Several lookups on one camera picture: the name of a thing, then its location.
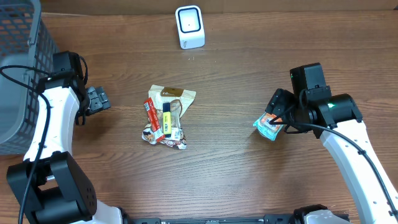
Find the white printed snack packet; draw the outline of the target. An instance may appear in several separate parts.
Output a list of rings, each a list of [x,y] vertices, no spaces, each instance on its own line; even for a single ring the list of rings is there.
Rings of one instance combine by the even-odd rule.
[[[163,110],[162,111],[157,111],[157,117],[159,119],[159,123],[162,127],[162,131],[163,131]],[[180,123],[180,118],[179,118],[179,109],[175,109],[173,111],[171,111],[171,117],[172,117],[172,134],[170,138],[165,137],[165,139],[161,140],[160,144],[164,144],[167,145],[168,147],[173,147],[176,149],[186,149],[187,146],[187,142],[185,139],[185,135],[183,132],[183,129],[181,127],[181,123]]]

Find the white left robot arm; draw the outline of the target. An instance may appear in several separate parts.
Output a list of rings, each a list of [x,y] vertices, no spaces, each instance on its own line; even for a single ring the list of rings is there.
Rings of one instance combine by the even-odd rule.
[[[53,55],[54,71],[37,87],[38,120],[23,162],[9,166],[7,182],[19,202],[18,222],[130,223],[123,209],[97,199],[72,156],[74,124],[110,107],[102,88],[86,88],[88,67],[75,52]]]

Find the orange tissue pack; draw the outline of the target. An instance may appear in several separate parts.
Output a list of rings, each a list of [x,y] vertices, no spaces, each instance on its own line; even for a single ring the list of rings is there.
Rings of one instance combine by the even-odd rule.
[[[277,116],[274,114],[264,113],[262,118],[260,119],[260,124],[263,125],[264,127],[270,128],[270,129],[279,129],[280,125],[270,124],[270,121],[276,117]]]

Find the red snack bar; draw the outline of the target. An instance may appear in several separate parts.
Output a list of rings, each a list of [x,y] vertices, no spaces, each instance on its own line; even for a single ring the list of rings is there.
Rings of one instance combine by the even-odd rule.
[[[157,111],[154,106],[154,102],[152,101],[152,98],[148,98],[144,102],[144,107],[147,111],[149,126],[143,130],[142,137],[147,142],[151,144],[156,144],[161,140],[165,139],[165,135],[159,123],[159,119],[157,117]]]

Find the teal wet wipes pack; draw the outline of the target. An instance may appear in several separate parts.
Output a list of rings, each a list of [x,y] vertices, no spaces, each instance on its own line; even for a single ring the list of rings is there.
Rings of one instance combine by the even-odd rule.
[[[260,135],[262,135],[263,137],[265,137],[271,141],[275,141],[278,133],[280,132],[280,130],[283,128],[284,125],[278,124],[278,125],[280,125],[279,129],[270,129],[270,128],[264,127],[263,125],[260,124],[260,119],[262,118],[262,116],[260,116],[253,123],[253,126],[257,129],[257,131],[259,132]]]

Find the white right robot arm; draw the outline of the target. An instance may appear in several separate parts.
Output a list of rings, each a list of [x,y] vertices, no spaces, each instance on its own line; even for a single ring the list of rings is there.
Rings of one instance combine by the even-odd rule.
[[[320,63],[290,70],[292,91],[277,89],[269,126],[312,132],[336,162],[362,223],[397,223],[397,190],[371,145],[363,116],[348,94],[332,95]]]

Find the yellow highlighter pen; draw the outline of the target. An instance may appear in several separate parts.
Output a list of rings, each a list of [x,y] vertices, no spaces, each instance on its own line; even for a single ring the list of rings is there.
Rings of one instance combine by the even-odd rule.
[[[163,104],[163,133],[167,138],[170,138],[172,134],[172,117],[170,103]]]

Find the brown paper snack bag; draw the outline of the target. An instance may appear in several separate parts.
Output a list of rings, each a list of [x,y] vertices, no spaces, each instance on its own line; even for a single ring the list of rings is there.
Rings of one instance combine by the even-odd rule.
[[[162,111],[163,104],[170,103],[170,110],[179,109],[179,118],[181,118],[193,103],[197,93],[181,88],[152,85],[148,95],[152,99],[156,110]]]

